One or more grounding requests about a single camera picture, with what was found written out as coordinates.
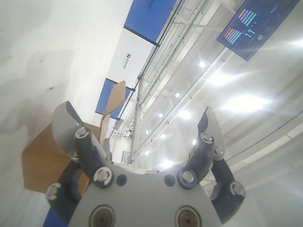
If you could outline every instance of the cable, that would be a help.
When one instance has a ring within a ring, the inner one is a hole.
[[[278,131],[280,128],[282,128],[283,126],[285,126],[286,124],[288,124],[290,121],[292,121],[294,118],[296,118],[298,115],[300,115],[301,113],[303,113],[303,110],[300,111],[297,115],[295,115],[294,117],[292,117],[290,120],[286,121],[283,125],[281,125],[280,127],[278,127],[276,130],[274,130],[273,132],[271,132],[270,134],[266,135],[264,138],[260,139],[259,141],[257,141],[256,143],[254,143],[253,145],[251,145],[250,147],[247,147],[246,149],[244,149],[243,151],[239,152],[238,154],[232,156],[231,158],[229,158],[228,160],[238,156],[239,154],[245,152],[246,150],[248,150],[249,148],[255,146],[256,144],[260,143],[262,140],[266,139],[267,137],[269,137],[270,135],[272,135],[273,133],[275,133],[276,131]]]

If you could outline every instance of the bolt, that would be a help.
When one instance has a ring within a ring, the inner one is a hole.
[[[186,183],[192,183],[195,179],[190,171],[185,171],[182,175],[182,178]]]
[[[223,154],[223,151],[222,151],[222,149],[220,147],[215,147],[214,148],[214,153],[216,155],[221,155],[221,154]]]
[[[104,185],[108,185],[112,178],[112,171],[104,166],[100,167],[94,174],[94,181],[103,182]]]
[[[58,188],[61,187],[61,184],[56,182],[49,186],[49,188],[46,191],[46,198],[48,200],[54,200],[57,197]]]
[[[201,133],[201,139],[203,139],[205,143],[212,144],[212,136],[207,133]]]
[[[89,132],[86,131],[85,127],[81,127],[76,131],[75,136],[77,139],[82,139],[82,138],[86,137],[88,134],[89,134]]]
[[[97,179],[100,182],[104,182],[108,178],[109,174],[105,170],[101,170],[98,172]]]
[[[246,195],[246,191],[244,186],[238,182],[238,181],[234,181],[230,184],[230,191],[232,193],[232,195],[241,195],[243,197],[245,197]]]

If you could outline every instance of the cardboard box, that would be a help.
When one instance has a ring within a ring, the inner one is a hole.
[[[86,124],[95,136],[100,128]],[[22,153],[24,187],[46,193],[47,188],[57,182],[69,164],[70,158],[56,145],[49,124]],[[80,194],[85,192],[89,178],[83,173],[78,181]]]

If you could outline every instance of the blue stripe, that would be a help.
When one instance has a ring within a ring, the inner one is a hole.
[[[246,26],[248,26],[248,25],[251,23],[251,21],[255,18],[256,15],[257,15],[257,14],[254,14],[254,15],[250,18],[250,20],[248,21],[248,23],[246,24]]]
[[[236,39],[234,39],[234,40],[232,41],[232,44],[235,43],[235,41],[239,38],[239,36],[240,36],[241,34],[242,34],[242,33],[239,33],[239,34],[237,35]]]

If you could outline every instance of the blue banner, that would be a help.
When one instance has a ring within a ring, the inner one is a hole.
[[[156,42],[177,0],[134,0],[125,28]]]
[[[96,113],[99,114],[103,114],[103,112],[105,111],[109,96],[111,94],[111,87],[114,86],[115,84],[117,84],[117,82],[110,80],[110,79],[105,79],[103,88],[102,88],[102,92],[97,104],[97,108],[96,108]],[[125,100],[127,99],[129,93],[130,93],[131,89],[126,87],[126,91],[125,91]],[[122,109],[123,105],[120,106],[118,109],[116,109],[115,111],[113,111],[111,113],[111,118],[113,119],[118,119],[119,113]]]

